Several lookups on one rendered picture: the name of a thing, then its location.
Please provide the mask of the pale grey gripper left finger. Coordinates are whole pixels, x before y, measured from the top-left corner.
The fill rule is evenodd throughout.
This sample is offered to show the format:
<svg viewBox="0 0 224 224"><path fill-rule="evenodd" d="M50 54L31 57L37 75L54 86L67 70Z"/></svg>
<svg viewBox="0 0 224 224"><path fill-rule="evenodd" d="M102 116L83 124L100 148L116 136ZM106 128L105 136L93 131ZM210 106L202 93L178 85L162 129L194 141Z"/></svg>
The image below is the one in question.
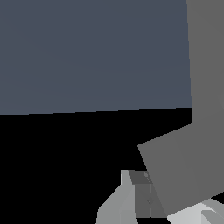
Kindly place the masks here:
<svg viewBox="0 0 224 224"><path fill-rule="evenodd" d="M121 184L100 206L96 224L167 224L147 171L121 171Z"/></svg>

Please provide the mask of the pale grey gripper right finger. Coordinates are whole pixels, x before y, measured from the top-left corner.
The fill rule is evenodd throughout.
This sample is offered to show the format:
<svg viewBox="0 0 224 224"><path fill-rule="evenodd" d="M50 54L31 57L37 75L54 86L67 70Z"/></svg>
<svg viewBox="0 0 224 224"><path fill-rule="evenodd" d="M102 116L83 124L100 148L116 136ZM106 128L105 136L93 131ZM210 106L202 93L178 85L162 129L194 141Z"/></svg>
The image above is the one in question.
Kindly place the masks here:
<svg viewBox="0 0 224 224"><path fill-rule="evenodd" d="M224 204L207 199L167 217L171 224L224 224Z"/></svg>

